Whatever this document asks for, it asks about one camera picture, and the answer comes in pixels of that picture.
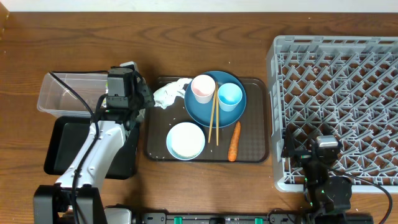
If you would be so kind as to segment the white napkin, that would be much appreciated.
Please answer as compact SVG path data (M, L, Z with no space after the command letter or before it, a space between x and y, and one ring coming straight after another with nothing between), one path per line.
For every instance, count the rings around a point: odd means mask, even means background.
M154 93L155 107L165 110L174 104L176 97L185 98L184 86L188 85L192 78L179 78L176 82L171 82L159 88Z

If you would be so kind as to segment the orange carrot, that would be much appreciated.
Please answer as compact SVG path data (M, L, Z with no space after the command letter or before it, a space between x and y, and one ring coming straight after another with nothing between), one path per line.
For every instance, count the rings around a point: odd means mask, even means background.
M238 121L235 125L234 132L228 150L228 160L234 162L238 156L239 138L241 134L241 123Z

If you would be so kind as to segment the pink plastic cup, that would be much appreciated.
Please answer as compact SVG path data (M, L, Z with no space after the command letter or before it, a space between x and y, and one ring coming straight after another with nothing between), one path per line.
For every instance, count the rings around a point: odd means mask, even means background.
M215 81L209 75L199 75L191 83L191 89L197 102L208 103L215 92Z

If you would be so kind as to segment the light blue bowl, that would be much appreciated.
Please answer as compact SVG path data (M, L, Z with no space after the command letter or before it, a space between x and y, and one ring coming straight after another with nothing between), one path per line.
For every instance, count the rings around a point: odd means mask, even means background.
M174 158L182 161L198 157L205 147L205 142L202 129L191 122L176 124L166 137L167 150Z

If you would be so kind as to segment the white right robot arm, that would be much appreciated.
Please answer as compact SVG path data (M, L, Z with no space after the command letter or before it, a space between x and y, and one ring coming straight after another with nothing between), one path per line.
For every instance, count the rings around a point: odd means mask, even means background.
M304 171L303 194L312 206L295 218L295 223L348 223L346 211L351 208L352 183L343 176L330 176L329 169L342 148L333 135L316 138L310 149L297 149L292 133L285 133L283 158Z

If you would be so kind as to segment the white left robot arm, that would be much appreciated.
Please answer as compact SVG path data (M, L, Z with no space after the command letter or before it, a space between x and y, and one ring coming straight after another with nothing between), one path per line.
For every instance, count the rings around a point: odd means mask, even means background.
M79 99L90 113L88 135L68 169L53 185L40 185L34 194L35 223L135 223L131 209L105 208L100 189L120 149L139 123L141 111L155 105L154 94L137 69L126 62L105 71L108 90L91 109L60 77L49 75Z

